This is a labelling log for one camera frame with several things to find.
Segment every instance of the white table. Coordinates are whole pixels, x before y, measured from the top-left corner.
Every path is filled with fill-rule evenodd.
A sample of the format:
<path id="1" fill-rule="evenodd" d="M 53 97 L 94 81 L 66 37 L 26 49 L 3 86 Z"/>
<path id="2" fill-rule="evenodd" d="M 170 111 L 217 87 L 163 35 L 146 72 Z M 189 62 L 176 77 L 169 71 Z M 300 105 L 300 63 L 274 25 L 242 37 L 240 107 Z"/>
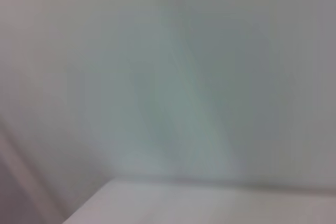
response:
<path id="1" fill-rule="evenodd" d="M 147 223 L 336 223 L 336 197 L 113 180 L 65 222 Z"/>

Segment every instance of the white surface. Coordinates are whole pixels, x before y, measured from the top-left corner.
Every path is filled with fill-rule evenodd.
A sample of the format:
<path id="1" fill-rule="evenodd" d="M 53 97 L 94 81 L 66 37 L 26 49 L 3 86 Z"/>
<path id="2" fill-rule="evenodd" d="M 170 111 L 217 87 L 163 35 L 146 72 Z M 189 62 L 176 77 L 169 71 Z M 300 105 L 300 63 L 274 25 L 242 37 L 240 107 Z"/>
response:
<path id="1" fill-rule="evenodd" d="M 336 197 L 112 181 L 65 224 L 329 224 Z"/>
<path id="2" fill-rule="evenodd" d="M 0 117 L 69 213 L 113 175 L 336 185 L 335 0 L 0 0 Z"/>

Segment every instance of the white wall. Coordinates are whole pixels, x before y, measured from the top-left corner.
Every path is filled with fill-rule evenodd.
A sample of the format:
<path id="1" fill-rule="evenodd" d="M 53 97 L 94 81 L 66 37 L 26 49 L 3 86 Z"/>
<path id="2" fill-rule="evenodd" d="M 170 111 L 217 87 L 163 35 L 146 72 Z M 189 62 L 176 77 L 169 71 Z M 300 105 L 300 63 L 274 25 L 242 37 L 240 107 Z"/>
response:
<path id="1" fill-rule="evenodd" d="M 113 175 L 336 186 L 334 0 L 0 0 L 0 115 L 68 212 Z"/>

